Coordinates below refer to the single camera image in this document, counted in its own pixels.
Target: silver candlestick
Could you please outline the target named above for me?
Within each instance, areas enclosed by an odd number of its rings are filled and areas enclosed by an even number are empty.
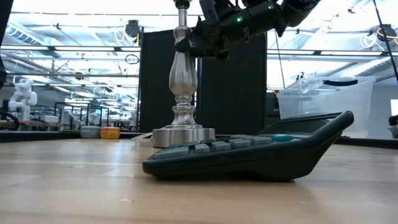
[[[174,29],[175,44],[184,39],[191,29],[187,26],[187,9],[191,0],[174,0],[178,9],[178,27]],[[215,139],[215,130],[203,128],[193,119],[195,107],[191,105],[192,95],[198,88],[195,65],[189,52],[176,52],[169,77],[170,91],[175,95],[174,121],[162,129],[153,130],[154,147],[169,147],[199,143]]]

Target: workbench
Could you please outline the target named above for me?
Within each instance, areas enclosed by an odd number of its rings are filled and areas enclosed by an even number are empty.
[[[0,223],[398,223],[398,150],[332,146],[288,183],[167,182],[132,140],[0,144]]]

